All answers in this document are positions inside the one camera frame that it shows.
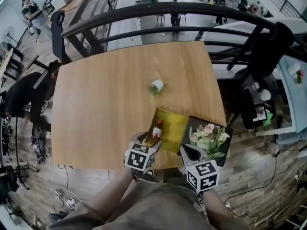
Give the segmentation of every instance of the small potted plant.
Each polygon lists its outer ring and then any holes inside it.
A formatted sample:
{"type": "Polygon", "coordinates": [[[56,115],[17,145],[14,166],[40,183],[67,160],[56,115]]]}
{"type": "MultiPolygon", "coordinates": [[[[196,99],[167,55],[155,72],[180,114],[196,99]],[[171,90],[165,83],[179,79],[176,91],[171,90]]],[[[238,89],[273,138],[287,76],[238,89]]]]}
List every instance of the small potted plant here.
{"type": "Polygon", "coordinates": [[[151,95],[156,96],[162,89],[164,83],[161,80],[155,80],[152,82],[151,86],[148,86],[148,91],[151,95]]]}
{"type": "Polygon", "coordinates": [[[303,83],[303,78],[304,78],[304,71],[303,70],[298,70],[296,72],[296,74],[294,75],[295,84],[297,86],[301,86],[302,83],[303,83]]]}

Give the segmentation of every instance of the gray shirt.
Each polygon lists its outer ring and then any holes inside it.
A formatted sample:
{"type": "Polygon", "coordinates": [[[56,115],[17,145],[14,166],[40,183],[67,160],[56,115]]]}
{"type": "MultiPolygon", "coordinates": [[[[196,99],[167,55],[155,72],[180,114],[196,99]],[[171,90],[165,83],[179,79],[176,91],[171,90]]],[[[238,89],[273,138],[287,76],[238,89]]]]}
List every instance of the gray shirt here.
{"type": "MultiPolygon", "coordinates": [[[[117,212],[104,222],[86,204],[49,230],[214,230],[201,210],[196,194],[172,184],[139,181],[134,192],[121,201],[117,212]]],[[[232,221],[229,230],[247,230],[232,221]]]]}

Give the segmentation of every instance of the sauce bottle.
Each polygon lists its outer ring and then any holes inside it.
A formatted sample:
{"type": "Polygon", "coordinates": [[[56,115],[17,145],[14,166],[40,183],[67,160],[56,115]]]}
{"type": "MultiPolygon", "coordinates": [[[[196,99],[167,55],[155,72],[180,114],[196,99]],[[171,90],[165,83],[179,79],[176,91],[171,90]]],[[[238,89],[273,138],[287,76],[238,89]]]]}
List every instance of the sauce bottle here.
{"type": "Polygon", "coordinates": [[[162,132],[163,132],[163,120],[159,119],[157,124],[153,128],[153,133],[152,133],[153,139],[155,140],[161,139],[162,132]]]}

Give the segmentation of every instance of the green plant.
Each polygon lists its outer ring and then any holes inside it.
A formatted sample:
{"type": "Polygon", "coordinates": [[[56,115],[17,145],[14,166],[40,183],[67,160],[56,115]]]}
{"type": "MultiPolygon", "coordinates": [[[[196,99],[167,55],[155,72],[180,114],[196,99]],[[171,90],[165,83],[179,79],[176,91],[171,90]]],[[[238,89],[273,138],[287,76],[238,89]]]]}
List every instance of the green plant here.
{"type": "Polygon", "coordinates": [[[154,85],[148,86],[148,91],[153,96],[156,96],[159,93],[158,88],[154,85]]]}
{"type": "Polygon", "coordinates": [[[193,133],[192,127],[189,129],[190,142],[199,148],[203,148],[210,159],[216,159],[225,154],[219,152],[219,148],[230,136],[225,132],[225,127],[214,124],[207,124],[205,127],[199,125],[193,133]]]}

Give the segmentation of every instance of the light blue table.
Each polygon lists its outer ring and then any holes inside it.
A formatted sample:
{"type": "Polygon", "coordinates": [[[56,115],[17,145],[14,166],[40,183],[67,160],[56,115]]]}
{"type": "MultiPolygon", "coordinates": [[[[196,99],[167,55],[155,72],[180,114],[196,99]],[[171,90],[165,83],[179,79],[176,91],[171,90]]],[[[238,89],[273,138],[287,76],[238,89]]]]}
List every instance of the light blue table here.
{"type": "Polygon", "coordinates": [[[292,126],[256,132],[256,136],[299,133],[307,127],[307,78],[303,79],[301,86],[295,84],[293,76],[288,71],[288,68],[295,63],[300,63],[301,70],[307,74],[307,63],[289,56],[283,56],[277,65],[289,103],[292,126]]]}

